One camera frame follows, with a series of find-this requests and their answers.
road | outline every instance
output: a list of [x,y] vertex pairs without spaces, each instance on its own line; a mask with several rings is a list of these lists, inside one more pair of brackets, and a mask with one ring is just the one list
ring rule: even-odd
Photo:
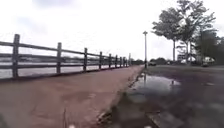
[[149,67],[124,94],[110,113],[114,127],[224,127],[222,68]]

cloud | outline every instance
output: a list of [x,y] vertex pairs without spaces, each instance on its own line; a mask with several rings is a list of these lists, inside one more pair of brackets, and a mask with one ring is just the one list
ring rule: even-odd
[[33,0],[34,3],[40,7],[51,6],[67,6],[71,5],[74,0]]
[[18,26],[28,28],[30,31],[35,33],[44,34],[47,31],[44,25],[42,25],[41,23],[37,23],[30,18],[19,17],[16,19],[16,22]]

fence rail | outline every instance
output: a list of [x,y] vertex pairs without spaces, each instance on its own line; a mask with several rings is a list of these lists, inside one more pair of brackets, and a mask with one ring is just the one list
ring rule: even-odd
[[[18,69],[24,68],[56,68],[55,74],[61,74],[62,67],[83,67],[83,72],[87,71],[87,66],[98,66],[98,69],[101,70],[103,65],[108,65],[109,69],[112,68],[120,68],[127,67],[130,65],[129,61],[125,57],[118,57],[109,55],[103,55],[102,52],[99,54],[88,53],[88,49],[85,48],[83,52],[65,50],[62,49],[62,43],[58,43],[57,48],[49,48],[43,46],[36,46],[30,44],[20,43],[20,35],[15,34],[14,41],[10,42],[2,42],[0,41],[0,46],[10,46],[12,47],[12,54],[0,53],[0,58],[11,58],[12,65],[0,65],[0,69],[11,69],[12,77],[19,78]],[[56,52],[56,56],[49,55],[33,55],[33,54],[20,54],[19,48],[31,48],[31,49],[39,49],[46,51],[54,51]],[[62,53],[71,53],[78,56],[83,57],[65,57],[62,56]],[[33,59],[39,59],[41,63],[55,63],[51,65],[47,64],[38,64],[38,61],[34,61]],[[21,65],[19,62],[28,61],[31,62],[32,65]]]

lamp post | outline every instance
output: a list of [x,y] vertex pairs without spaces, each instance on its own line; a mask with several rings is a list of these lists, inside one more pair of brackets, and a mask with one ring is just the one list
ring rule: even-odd
[[147,42],[146,42],[146,35],[148,32],[144,31],[143,34],[145,35],[145,68],[147,68]]

walkway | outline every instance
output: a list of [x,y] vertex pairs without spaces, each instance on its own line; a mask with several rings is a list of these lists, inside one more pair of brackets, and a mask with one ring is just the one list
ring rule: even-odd
[[4,128],[63,128],[66,122],[88,128],[140,70],[136,66],[0,83],[0,124]]

